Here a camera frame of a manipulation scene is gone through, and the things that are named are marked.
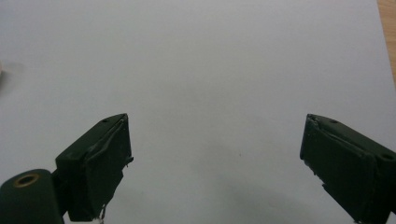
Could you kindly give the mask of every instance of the screw hole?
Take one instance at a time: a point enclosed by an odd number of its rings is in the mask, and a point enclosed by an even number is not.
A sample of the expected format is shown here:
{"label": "screw hole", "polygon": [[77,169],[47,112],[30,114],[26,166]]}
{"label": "screw hole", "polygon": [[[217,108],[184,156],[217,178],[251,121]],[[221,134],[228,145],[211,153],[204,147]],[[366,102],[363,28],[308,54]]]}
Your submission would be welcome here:
{"label": "screw hole", "polygon": [[18,178],[14,182],[14,187],[15,188],[24,188],[27,187],[37,181],[39,178],[38,174],[28,174],[28,175],[23,175],[20,178]]}
{"label": "screw hole", "polygon": [[382,156],[382,158],[384,158],[386,160],[390,160],[390,161],[394,159],[392,156],[390,156],[388,154],[382,154],[381,156]]}

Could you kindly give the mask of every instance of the table surface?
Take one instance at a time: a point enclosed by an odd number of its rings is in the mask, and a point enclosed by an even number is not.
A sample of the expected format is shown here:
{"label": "table surface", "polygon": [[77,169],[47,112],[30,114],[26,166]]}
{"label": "table surface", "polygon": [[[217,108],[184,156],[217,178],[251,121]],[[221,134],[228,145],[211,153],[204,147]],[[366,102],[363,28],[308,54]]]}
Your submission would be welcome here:
{"label": "table surface", "polygon": [[353,223],[299,159],[306,114],[396,148],[376,1],[3,0],[0,31],[0,182],[128,113],[108,223]]}
{"label": "table surface", "polygon": [[393,80],[396,84],[396,1],[378,0],[378,8],[387,41]]}

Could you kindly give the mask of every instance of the white surface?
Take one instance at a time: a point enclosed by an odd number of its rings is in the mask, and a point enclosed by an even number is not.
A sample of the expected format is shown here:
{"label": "white surface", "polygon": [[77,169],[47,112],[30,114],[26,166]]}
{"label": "white surface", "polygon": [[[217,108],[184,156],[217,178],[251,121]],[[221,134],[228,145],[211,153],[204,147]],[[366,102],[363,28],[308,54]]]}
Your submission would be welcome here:
{"label": "white surface", "polygon": [[1,182],[130,115],[106,223],[352,223],[299,159],[305,115],[396,148],[374,0],[2,0],[0,61]]}

